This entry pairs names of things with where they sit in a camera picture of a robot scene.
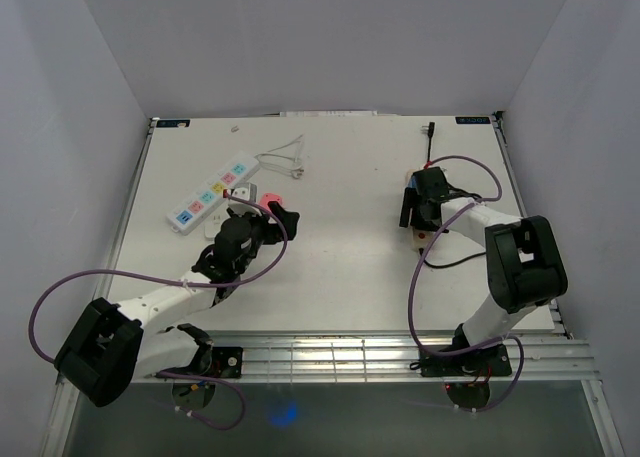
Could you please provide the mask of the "beige red power strip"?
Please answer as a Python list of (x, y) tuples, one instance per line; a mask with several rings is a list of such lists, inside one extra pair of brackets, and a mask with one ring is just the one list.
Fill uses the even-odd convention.
[(411, 248), (421, 253), (424, 248), (431, 242), (434, 231), (411, 229)]

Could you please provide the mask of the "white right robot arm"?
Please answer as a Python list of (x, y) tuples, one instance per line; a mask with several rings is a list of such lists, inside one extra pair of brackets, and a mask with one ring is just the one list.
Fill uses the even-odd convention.
[(484, 249), (488, 296), (454, 333), (442, 350), (421, 346), (427, 355), (452, 359), (464, 374), (474, 374), (488, 361), (487, 348), (497, 347), (533, 310), (568, 290), (568, 277), (553, 229), (543, 216), (520, 217), (488, 206), (499, 196), (483, 198), (449, 184), (444, 171), (426, 167), (408, 178), (399, 226), (423, 233), (419, 263), (410, 282), (408, 324), (413, 337), (417, 281), (439, 238), (456, 232)]

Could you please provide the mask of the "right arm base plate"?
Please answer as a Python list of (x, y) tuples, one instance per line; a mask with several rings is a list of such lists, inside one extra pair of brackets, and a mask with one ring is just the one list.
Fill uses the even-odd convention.
[(455, 357), (440, 358), (419, 352), (409, 368), (422, 377), (508, 377), (512, 367), (503, 344)]

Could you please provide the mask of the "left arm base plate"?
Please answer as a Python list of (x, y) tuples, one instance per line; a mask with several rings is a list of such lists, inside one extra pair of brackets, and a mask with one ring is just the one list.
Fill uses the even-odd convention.
[(202, 375), (221, 379), (242, 376), (244, 349), (242, 347), (213, 347), (205, 354)]

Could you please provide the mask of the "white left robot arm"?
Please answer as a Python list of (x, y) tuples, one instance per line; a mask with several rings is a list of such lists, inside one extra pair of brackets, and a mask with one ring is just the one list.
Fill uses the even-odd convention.
[(210, 335), (188, 316), (226, 300), (264, 245), (286, 245), (300, 215), (277, 201), (228, 209), (212, 244), (174, 285), (110, 303), (89, 303), (64, 341), (55, 368), (98, 407), (115, 401), (131, 381), (162, 372), (201, 376), (214, 369)]

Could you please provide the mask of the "pink plug adapter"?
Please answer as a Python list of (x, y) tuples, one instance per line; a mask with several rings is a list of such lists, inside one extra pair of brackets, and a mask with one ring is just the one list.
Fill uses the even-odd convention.
[(267, 207), (271, 202), (277, 202), (280, 206), (284, 205), (283, 198), (279, 194), (267, 192), (261, 196), (261, 206)]

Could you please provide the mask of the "white multicolour power strip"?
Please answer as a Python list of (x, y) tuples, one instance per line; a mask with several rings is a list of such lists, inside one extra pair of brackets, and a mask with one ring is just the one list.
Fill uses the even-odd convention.
[(226, 190), (247, 183), (259, 168), (255, 157), (238, 152), (166, 214), (170, 228), (181, 235), (191, 233), (220, 207)]

